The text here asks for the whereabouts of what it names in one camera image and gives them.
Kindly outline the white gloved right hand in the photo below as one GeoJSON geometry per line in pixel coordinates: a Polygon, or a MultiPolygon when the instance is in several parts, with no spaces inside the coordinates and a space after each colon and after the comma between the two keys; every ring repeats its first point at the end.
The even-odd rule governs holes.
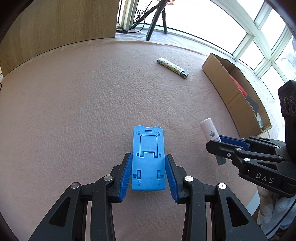
{"type": "Polygon", "coordinates": [[[284,217],[292,207],[285,219],[271,233],[277,231],[279,227],[286,229],[295,217],[295,196],[287,198],[273,193],[260,186],[257,187],[260,198],[259,213],[257,224],[261,226],[262,231],[267,234],[284,217]]]}

